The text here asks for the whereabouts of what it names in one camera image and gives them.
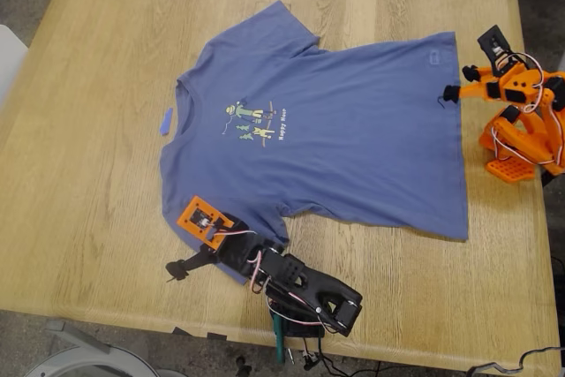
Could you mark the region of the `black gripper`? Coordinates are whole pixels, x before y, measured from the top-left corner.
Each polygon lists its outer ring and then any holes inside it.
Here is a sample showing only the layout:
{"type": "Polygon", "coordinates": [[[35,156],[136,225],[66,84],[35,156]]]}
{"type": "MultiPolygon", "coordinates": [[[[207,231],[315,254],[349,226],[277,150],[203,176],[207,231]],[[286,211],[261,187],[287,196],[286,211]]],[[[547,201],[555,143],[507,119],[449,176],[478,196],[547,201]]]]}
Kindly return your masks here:
{"type": "Polygon", "coordinates": [[[261,234],[250,230],[249,226],[232,214],[225,214],[234,222],[231,227],[216,227],[215,231],[229,232],[217,248],[206,243],[202,249],[208,252],[196,253],[186,260],[172,261],[166,264],[165,269],[170,274],[170,280],[182,281],[189,272],[210,264],[225,266],[229,271],[235,272],[235,277],[249,279],[252,275],[252,263],[259,252],[268,246],[268,239],[261,234]]]}

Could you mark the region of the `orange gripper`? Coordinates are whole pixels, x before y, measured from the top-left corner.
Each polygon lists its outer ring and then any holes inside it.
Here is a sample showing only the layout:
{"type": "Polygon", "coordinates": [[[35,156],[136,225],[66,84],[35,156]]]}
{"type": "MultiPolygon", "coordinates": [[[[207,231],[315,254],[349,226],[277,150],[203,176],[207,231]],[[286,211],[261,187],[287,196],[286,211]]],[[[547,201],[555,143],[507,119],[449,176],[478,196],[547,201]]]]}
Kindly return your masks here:
{"type": "Polygon", "coordinates": [[[521,109],[536,109],[542,98],[546,76],[540,68],[530,69],[521,62],[506,65],[495,74],[490,66],[465,65],[462,73],[471,84],[464,87],[447,85],[442,95],[444,102],[487,98],[512,103],[521,109]]]}

